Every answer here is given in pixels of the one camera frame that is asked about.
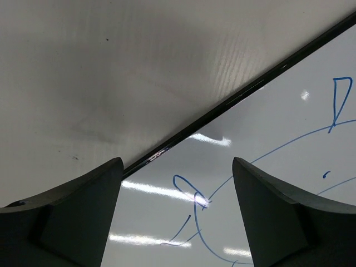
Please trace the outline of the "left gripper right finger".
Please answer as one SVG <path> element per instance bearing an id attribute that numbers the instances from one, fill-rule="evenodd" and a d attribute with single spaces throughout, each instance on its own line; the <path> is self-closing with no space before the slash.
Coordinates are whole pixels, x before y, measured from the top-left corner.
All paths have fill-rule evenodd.
<path id="1" fill-rule="evenodd" d="M 273 177 L 242 158 L 233 178 L 255 266 L 355 266 L 355 206 Z"/>

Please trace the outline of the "white whiteboard black frame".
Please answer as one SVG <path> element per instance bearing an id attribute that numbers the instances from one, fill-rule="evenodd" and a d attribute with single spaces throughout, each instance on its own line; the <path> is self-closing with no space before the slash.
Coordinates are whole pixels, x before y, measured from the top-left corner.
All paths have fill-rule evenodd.
<path id="1" fill-rule="evenodd" d="M 103 266 L 252 266 L 233 159 L 355 204 L 355 14 L 125 171 Z"/>

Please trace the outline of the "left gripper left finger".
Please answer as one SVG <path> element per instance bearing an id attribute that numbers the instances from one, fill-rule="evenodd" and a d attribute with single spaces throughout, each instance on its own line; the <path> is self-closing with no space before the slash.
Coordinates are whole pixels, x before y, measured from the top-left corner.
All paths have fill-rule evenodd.
<path id="1" fill-rule="evenodd" d="M 123 175 L 116 157 L 1 208 L 1 266 L 100 266 Z"/>

